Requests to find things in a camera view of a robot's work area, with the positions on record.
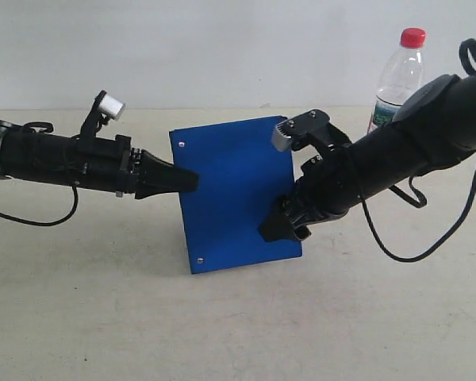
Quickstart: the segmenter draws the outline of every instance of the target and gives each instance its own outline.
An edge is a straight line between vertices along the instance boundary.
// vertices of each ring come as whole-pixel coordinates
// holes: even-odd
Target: bottle label
[[[388,121],[391,121],[400,107],[401,105],[394,105],[377,98],[374,112],[370,116],[367,133],[375,130],[377,127],[384,125]]]

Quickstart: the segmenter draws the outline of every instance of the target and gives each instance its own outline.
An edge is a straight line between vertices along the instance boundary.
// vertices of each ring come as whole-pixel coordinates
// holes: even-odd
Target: blue metal plate
[[[293,241],[266,243],[258,226],[277,194],[294,184],[290,152],[271,133],[284,117],[262,117],[170,132],[174,164],[200,175],[180,194],[193,274],[301,256]]]

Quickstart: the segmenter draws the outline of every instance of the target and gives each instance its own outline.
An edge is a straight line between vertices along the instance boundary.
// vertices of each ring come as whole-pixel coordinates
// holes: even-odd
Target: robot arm
[[[80,187],[119,197],[135,194],[136,199],[195,191],[198,174],[175,167],[144,149],[132,148],[130,137],[96,137],[103,125],[121,116],[124,108],[123,103],[101,91],[74,137],[52,134],[53,126],[46,122],[15,125],[0,121],[0,179],[57,184],[73,187],[74,191]]]
[[[278,150],[311,144],[319,155],[301,166],[303,176],[291,192],[273,202],[259,227],[263,239],[303,241],[310,236],[308,225],[341,218],[355,205],[362,203],[367,215],[365,200],[387,189],[424,206],[416,188],[419,201],[394,184],[453,167],[476,153],[476,71],[468,50],[476,61],[475,40],[460,48],[469,77],[441,75],[419,89],[390,123],[354,143],[320,110],[277,125],[272,142]]]

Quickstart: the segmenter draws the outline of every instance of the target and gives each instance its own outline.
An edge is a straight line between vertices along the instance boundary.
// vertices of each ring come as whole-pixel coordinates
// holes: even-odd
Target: red bottle cap
[[[421,48],[425,42],[426,33],[420,28],[404,29],[400,39],[400,45],[404,48],[418,49]]]

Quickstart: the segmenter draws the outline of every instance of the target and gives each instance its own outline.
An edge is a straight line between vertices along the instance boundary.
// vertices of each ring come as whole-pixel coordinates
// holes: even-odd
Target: white table
[[[171,129],[302,111],[127,110],[102,135],[170,160]],[[369,109],[327,111],[364,133]],[[85,116],[0,112],[63,135]],[[297,176],[312,153],[295,156]],[[475,163],[418,180],[425,210],[390,192],[370,200],[385,242],[405,256],[428,247],[459,215]],[[190,275],[176,195],[80,196],[60,227],[0,219],[0,380],[476,380],[476,202],[418,264],[383,255],[357,207],[313,227],[302,258]],[[7,213],[47,221],[70,204],[63,187],[0,182]]]

